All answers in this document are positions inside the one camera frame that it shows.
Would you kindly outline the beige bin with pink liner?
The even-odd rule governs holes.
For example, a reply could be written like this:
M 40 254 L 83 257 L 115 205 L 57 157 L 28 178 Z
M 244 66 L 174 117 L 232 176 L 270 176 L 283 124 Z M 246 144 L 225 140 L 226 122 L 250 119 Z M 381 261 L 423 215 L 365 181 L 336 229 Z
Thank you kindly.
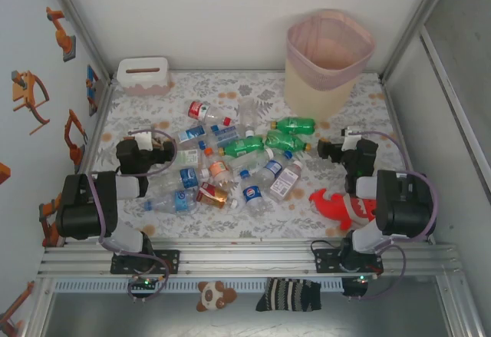
M 372 34 L 342 11 L 319 11 L 294 24 L 286 37 L 286 104 L 317 121 L 338 113 L 375 48 Z

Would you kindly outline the tea bottle red yellow label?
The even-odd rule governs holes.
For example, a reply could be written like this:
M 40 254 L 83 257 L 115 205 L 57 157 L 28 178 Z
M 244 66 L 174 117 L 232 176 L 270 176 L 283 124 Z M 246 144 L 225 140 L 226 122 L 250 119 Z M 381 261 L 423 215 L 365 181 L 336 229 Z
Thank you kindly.
M 233 198 L 227 191 L 216 187 L 211 183 L 202 183 L 196 195 L 196 201 L 217 209 L 235 209 L 238 200 Z

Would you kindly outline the clear crushed bottle white cap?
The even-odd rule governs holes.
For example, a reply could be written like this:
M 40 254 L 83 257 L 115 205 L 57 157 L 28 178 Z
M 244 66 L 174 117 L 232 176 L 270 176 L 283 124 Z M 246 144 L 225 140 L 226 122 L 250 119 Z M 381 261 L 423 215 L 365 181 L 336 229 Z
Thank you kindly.
M 229 168 L 234 173 L 240 173 L 242 170 L 251 171 L 257 167 L 264 167 L 273 157 L 274 152 L 271 148 L 267 147 L 264 150 L 254 150 L 230 160 Z

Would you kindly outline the black white striped sock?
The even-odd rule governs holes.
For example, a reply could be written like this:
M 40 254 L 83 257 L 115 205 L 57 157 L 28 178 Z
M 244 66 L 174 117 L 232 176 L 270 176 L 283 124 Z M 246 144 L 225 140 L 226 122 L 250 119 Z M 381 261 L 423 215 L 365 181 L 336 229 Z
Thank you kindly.
M 321 284 L 307 279 L 268 278 L 256 312 L 321 310 Z

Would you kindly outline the large clear bottle blue label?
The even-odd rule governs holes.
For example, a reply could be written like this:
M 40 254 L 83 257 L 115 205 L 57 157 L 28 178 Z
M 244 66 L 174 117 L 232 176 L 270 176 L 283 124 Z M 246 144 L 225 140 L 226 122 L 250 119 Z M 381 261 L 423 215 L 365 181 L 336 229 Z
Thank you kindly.
M 160 197 L 146 200 L 143 203 L 145 211 L 157 211 L 183 215 L 196 209 L 195 190 L 174 190 L 166 192 Z

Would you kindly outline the blue orange wall sticker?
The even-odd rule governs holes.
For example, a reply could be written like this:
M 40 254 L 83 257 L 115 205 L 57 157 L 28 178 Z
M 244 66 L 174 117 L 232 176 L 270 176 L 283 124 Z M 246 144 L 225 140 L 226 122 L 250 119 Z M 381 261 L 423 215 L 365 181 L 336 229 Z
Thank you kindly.
M 86 77 L 86 95 L 88 101 L 88 111 L 89 116 L 93 116 L 98 109 L 97 105 L 97 86 L 98 86 L 99 77 L 94 69 L 88 65 L 87 66 L 87 77 Z

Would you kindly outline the clear bottle red label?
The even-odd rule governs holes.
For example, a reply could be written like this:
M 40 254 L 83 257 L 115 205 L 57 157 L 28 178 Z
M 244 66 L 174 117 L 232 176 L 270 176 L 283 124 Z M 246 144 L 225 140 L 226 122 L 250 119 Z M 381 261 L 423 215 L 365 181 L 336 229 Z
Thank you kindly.
M 208 125 L 229 126 L 232 118 L 222 109 L 202 101 L 191 101 L 187 114 L 192 119 Z

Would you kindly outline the clear bottle pepsi label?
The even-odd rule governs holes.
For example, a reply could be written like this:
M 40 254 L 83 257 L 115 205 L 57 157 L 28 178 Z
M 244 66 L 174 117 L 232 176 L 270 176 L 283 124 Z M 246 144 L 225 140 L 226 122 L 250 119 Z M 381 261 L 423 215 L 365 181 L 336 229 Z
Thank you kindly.
M 239 172 L 241 177 L 241 191 L 245 200 L 245 208 L 252 216 L 264 216 L 267 203 L 262 195 L 258 180 L 248 170 Z

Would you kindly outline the green bottle yellow cap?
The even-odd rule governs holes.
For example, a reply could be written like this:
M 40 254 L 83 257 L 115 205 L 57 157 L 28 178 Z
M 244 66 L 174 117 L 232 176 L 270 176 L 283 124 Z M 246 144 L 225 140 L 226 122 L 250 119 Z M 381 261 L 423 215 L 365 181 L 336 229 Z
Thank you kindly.
M 270 130 L 265 138 L 265 145 L 278 150 L 290 152 L 310 151 L 310 143 L 305 143 L 296 135 L 286 134 L 281 131 Z
M 271 129 L 285 134 L 312 135 L 315 132 L 315 121 L 304 117 L 284 117 L 271 122 Z

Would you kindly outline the clear unlabelled bottle white cap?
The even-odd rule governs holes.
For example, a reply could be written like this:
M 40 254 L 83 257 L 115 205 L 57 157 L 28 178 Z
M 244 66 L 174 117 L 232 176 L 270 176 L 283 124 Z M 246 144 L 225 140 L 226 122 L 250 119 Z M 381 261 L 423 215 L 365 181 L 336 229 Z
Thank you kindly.
M 242 126 L 245 137 L 255 135 L 257 127 L 257 110 L 255 101 L 251 97 L 239 101 L 239 124 Z

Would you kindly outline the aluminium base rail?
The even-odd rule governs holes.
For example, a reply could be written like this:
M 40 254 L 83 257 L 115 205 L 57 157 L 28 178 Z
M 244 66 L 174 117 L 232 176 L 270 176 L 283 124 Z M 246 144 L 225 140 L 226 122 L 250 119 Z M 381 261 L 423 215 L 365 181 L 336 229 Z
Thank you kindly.
M 311 239 L 184 239 L 152 238 L 155 249 L 180 252 L 180 277 L 301 277 L 316 274 L 313 250 L 331 251 L 336 239 L 314 243 Z M 112 254 L 93 241 L 69 240 L 45 250 L 38 276 L 99 277 L 110 275 Z M 463 270 L 452 244 L 402 243 L 382 256 L 384 273 L 397 276 L 439 276 Z

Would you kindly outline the red shark plush toy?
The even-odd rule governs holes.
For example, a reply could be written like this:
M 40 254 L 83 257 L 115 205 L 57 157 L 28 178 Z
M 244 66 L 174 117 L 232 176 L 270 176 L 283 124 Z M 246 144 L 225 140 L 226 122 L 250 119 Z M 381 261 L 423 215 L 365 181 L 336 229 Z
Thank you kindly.
M 312 193 L 308 200 L 316 212 L 338 221 L 340 230 L 348 231 L 353 226 L 365 226 L 375 219 L 376 201 L 361 199 L 349 193 L 335 193 L 325 199 L 326 189 Z

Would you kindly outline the small clear bottle blue label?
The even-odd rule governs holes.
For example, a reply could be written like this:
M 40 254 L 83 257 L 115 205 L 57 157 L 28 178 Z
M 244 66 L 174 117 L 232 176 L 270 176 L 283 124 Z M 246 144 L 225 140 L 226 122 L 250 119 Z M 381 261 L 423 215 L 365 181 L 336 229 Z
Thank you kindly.
M 260 187 L 271 186 L 279 176 L 286 164 L 292 159 L 292 152 L 285 150 L 282 153 L 274 154 L 273 157 L 255 173 L 254 178 Z

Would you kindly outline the clear bottle orange label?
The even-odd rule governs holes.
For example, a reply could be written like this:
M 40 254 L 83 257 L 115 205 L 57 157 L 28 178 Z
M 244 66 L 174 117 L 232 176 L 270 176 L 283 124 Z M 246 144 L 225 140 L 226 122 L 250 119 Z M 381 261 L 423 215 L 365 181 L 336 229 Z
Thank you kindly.
M 231 184 L 233 182 L 233 175 L 222 157 L 211 147 L 207 147 L 204 150 L 204 154 L 208 160 L 208 169 L 214 181 L 222 187 Z

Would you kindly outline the clear bottle dark blue label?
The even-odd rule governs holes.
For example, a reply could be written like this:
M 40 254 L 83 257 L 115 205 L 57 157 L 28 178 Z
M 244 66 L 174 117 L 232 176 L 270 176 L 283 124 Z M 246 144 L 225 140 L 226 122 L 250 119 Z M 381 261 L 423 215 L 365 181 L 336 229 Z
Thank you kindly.
M 162 192 L 174 190 L 194 190 L 210 178 L 207 168 L 183 168 L 164 174 L 156 182 L 156 188 Z

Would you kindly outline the clear bottle blue white label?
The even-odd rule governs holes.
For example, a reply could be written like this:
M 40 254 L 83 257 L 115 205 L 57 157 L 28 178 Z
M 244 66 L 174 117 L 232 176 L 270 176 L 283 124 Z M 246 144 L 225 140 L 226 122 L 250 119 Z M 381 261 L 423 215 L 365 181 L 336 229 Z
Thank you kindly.
M 198 141 L 199 148 L 205 150 L 206 148 L 212 148 L 218 150 L 221 147 L 225 147 L 230 144 L 230 139 L 219 139 L 218 137 L 207 137 Z
M 220 129 L 218 125 L 211 126 L 211 131 L 214 133 L 215 137 L 219 139 L 226 139 L 231 137 L 238 137 L 239 130 L 236 126 L 228 126 Z

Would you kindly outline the floral table mat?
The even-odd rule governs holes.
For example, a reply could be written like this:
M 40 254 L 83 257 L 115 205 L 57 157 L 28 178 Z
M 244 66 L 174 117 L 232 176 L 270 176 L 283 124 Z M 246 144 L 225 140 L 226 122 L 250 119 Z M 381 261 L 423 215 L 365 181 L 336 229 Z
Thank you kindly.
M 101 141 L 94 157 L 96 171 L 114 170 L 119 162 L 117 143 L 130 131 L 145 127 L 174 134 L 195 125 L 186 115 L 186 102 L 198 100 L 220 107 L 233 118 L 239 116 L 239 101 L 251 97 L 258 116 L 257 134 L 291 114 L 283 97 L 285 77 L 279 72 L 176 72 L 173 87 L 165 96 L 134 97 L 112 84 Z M 397 128 L 385 91 L 376 74 L 363 74 L 348 101 L 334 116 L 316 124 L 305 142 L 320 139 L 338 142 L 341 130 L 356 126 L 378 144 L 376 168 L 401 170 L 404 162 L 394 144 Z M 344 168 L 322 160 L 315 151 L 300 153 L 301 179 L 281 203 L 267 200 L 264 216 L 255 217 L 240 204 L 219 210 L 199 205 L 183 215 L 145 211 L 141 200 L 118 204 L 119 217 L 150 236 L 183 238 L 314 238 L 344 235 L 339 224 L 316 213 L 308 198 L 316 190 L 326 195 L 344 192 Z

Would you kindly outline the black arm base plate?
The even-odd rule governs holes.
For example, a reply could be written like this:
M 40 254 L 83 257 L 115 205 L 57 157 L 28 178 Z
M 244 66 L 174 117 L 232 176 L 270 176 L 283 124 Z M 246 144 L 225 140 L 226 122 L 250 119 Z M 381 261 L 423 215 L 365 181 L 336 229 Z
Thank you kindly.
M 154 256 L 161 259 L 143 258 L 141 256 L 123 256 L 116 253 L 112 256 L 110 274 L 165 274 L 165 262 L 170 274 L 177 274 L 180 264 L 180 251 L 176 249 L 155 250 Z
M 374 254 L 349 252 L 347 255 L 342 255 L 340 250 L 315 249 L 314 256 L 317 273 L 380 275 L 384 272 L 381 258 Z

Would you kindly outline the white tissue box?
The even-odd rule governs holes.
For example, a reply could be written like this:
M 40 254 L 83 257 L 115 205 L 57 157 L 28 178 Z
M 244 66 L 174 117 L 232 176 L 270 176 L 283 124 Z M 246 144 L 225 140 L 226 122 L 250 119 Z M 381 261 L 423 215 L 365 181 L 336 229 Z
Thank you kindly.
M 116 79 L 129 95 L 165 95 L 170 91 L 168 60 L 164 57 L 126 58 L 118 65 Z

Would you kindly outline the clear bottle light blue label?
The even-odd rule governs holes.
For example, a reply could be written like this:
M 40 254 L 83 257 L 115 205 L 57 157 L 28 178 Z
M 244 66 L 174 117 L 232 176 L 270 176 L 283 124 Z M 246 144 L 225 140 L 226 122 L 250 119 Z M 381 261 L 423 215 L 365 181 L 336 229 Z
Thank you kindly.
M 196 125 L 186 130 L 174 134 L 174 139 L 178 144 L 186 144 L 191 141 L 199 140 L 206 135 L 206 129 L 203 125 Z

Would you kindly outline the green circuit board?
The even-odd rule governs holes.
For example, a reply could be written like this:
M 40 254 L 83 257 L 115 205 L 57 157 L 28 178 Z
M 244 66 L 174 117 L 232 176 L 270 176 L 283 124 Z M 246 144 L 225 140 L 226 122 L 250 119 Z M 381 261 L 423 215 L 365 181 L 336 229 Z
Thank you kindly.
M 129 282 L 130 290 L 132 292 L 154 292 L 157 289 L 159 280 L 155 278 L 141 278 L 132 279 Z
M 343 296 L 361 298 L 367 292 L 368 280 L 366 276 L 342 277 L 341 283 L 344 290 Z

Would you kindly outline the brown white panda plush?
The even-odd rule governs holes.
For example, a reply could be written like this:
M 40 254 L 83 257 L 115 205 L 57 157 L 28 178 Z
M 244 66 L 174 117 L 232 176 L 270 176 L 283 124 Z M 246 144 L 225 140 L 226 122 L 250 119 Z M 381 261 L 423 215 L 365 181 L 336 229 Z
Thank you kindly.
M 196 306 L 197 312 L 215 311 L 225 308 L 237 299 L 233 288 L 226 288 L 221 281 L 199 282 L 200 300 Z

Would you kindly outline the orange claw wall sticker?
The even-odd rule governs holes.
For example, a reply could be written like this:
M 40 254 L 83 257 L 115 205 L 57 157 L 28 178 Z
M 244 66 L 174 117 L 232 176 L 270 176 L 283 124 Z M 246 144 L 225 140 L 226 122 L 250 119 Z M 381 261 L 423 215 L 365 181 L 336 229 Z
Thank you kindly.
M 29 133 L 32 135 L 50 122 L 49 119 L 43 118 L 38 112 L 38 108 L 41 105 L 50 101 L 48 91 L 41 79 L 30 71 L 12 71 L 12 83 L 12 100 L 21 101 L 18 106 L 13 108 L 13 111 L 18 111 L 25 107 L 38 122 L 38 126 Z M 44 98 L 40 102 L 35 99 L 36 87 L 41 90 Z

